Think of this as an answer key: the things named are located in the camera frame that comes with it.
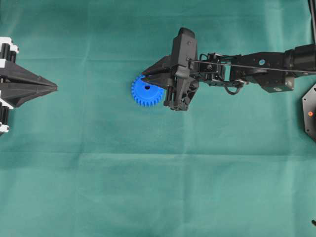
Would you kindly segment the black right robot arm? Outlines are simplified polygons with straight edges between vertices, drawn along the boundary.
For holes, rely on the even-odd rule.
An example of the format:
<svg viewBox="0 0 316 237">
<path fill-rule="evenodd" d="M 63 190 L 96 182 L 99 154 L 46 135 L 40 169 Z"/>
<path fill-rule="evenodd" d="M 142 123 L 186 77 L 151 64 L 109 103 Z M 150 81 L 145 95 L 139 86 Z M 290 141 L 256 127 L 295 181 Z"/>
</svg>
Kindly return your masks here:
<svg viewBox="0 0 316 237">
<path fill-rule="evenodd" d="M 187 111 L 201 82 L 223 87 L 236 95 L 249 83 L 268 93 L 294 89 L 295 79 L 316 73 L 316 46 L 308 44 L 285 52 L 247 55 L 198 54 L 193 31 L 180 28 L 171 54 L 162 57 L 142 74 L 144 81 L 165 89 L 164 105 Z"/>
</svg>

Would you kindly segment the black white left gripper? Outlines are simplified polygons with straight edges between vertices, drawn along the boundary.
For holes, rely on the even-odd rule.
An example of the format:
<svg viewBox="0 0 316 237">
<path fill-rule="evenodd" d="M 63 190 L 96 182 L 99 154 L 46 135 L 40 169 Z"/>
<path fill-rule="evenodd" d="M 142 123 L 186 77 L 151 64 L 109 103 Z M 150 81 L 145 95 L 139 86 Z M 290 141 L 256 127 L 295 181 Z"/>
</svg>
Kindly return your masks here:
<svg viewBox="0 0 316 237">
<path fill-rule="evenodd" d="M 0 68 L 4 77 L 12 82 L 5 83 L 0 90 L 0 134 L 7 133 L 9 111 L 40 96 L 57 91 L 57 84 L 38 76 L 15 64 L 19 48 L 10 37 L 0 38 Z"/>
</svg>

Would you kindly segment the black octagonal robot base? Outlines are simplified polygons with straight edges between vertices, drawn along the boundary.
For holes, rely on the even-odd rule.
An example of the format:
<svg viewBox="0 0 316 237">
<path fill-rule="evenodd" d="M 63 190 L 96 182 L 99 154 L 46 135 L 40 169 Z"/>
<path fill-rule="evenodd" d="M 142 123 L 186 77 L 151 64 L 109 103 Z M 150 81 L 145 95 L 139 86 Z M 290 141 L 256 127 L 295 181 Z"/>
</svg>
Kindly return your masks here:
<svg viewBox="0 0 316 237">
<path fill-rule="evenodd" d="M 304 129 L 316 141 L 316 85 L 314 84 L 302 97 Z"/>
</svg>

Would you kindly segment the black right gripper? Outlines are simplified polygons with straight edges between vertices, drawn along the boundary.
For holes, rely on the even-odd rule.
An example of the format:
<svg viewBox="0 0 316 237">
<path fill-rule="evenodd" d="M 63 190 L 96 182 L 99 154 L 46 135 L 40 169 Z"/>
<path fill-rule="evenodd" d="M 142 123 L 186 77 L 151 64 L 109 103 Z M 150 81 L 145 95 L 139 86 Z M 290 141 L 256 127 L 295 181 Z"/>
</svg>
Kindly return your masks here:
<svg viewBox="0 0 316 237">
<path fill-rule="evenodd" d="M 143 81 L 167 89 L 164 105 L 174 111 L 187 111 L 198 88 L 190 76 L 197 59 L 197 39 L 188 28 L 180 28 L 173 39 L 171 55 L 162 57 L 142 72 Z"/>
</svg>

